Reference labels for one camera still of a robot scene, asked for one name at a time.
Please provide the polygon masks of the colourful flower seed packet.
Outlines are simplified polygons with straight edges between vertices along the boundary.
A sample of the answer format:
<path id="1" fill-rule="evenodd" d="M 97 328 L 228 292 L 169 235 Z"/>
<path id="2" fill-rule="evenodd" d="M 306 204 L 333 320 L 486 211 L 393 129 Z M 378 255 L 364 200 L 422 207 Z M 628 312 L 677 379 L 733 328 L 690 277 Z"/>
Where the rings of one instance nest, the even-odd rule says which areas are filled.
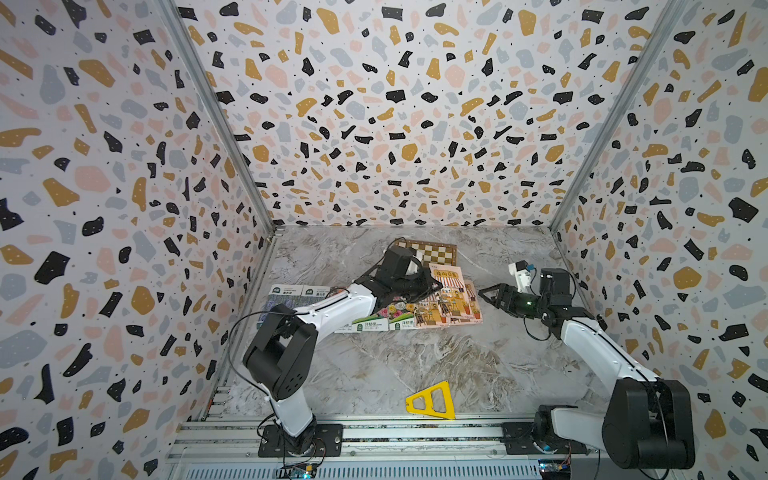
<path id="1" fill-rule="evenodd" d="M 336 333 L 382 332 L 389 330 L 389 317 L 385 310 L 359 318 L 336 330 Z"/>
<path id="2" fill-rule="evenodd" d="M 381 311 L 382 317 L 387 321 L 388 329 L 415 330 L 419 327 L 416 317 L 416 305 L 399 301 L 392 303 Z"/>

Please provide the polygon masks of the lavender seed packet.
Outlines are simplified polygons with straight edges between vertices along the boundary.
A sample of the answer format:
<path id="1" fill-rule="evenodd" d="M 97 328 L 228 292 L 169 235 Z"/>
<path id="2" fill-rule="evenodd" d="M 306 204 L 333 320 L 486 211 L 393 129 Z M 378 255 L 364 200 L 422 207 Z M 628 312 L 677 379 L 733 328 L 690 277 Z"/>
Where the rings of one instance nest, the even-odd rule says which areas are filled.
<path id="1" fill-rule="evenodd" d="M 310 299 L 311 303 L 323 300 L 330 294 L 331 288 L 327 286 L 305 285 L 302 291 L 302 297 Z"/>
<path id="2" fill-rule="evenodd" d="M 303 294 L 303 285 L 275 284 L 268 289 L 264 309 L 271 310 L 277 305 L 285 305 L 297 309 L 311 303 L 311 299 Z"/>

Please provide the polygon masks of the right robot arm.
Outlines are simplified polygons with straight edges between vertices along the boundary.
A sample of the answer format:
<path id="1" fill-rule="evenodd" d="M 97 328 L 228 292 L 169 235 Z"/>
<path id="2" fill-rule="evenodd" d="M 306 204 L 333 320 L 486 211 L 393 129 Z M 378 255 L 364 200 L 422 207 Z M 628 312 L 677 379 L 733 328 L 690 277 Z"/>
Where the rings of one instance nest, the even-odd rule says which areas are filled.
<path id="1" fill-rule="evenodd" d="M 561 268 L 539 273 L 530 292 L 528 269 L 515 282 L 478 290 L 489 305 L 523 321 L 539 321 L 549 335 L 575 352 L 610 394 L 603 413 L 542 405 L 531 438 L 541 450 L 567 441 L 600 452 L 622 469 L 685 470 L 696 460 L 691 399 L 677 380 L 641 365 L 605 331 L 600 317 L 573 303 L 573 278 Z"/>

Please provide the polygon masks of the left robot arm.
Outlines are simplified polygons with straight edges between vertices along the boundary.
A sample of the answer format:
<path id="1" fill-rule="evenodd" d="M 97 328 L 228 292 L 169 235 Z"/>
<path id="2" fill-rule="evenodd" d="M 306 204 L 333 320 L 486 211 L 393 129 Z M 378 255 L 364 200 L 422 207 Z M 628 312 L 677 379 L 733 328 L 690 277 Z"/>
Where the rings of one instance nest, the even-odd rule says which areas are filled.
<path id="1" fill-rule="evenodd" d="M 283 455 L 314 453 L 320 444 L 317 419 L 303 391 L 317 344 L 397 299 L 417 303 L 442 288 L 413 249 L 392 244 L 375 265 L 324 300 L 299 309 L 278 304 L 240 318 L 264 321 L 243 353 L 245 371 L 237 369 L 231 354 L 227 361 L 235 374 L 265 395 Z"/>

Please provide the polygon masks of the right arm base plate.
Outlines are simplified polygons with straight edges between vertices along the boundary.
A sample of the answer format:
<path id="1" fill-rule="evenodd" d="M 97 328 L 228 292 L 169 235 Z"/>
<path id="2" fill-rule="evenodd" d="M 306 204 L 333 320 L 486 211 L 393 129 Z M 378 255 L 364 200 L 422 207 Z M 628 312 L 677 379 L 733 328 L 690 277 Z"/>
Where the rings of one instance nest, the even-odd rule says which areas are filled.
<path id="1" fill-rule="evenodd" d="M 501 431 L 501 443 L 508 455 L 565 455 L 590 452 L 582 443 L 541 434 L 533 421 L 504 422 L 501 424 Z"/>

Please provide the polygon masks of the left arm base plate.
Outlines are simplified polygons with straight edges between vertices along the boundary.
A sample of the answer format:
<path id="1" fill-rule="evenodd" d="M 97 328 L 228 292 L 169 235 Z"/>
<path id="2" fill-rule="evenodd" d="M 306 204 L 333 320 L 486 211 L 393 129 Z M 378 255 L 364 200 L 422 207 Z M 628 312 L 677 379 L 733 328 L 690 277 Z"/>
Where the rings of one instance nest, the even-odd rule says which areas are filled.
<path id="1" fill-rule="evenodd" d="M 276 424 L 266 426 L 261 434 L 259 458 L 339 457 L 344 439 L 340 423 L 311 423 L 302 433 L 291 436 Z"/>

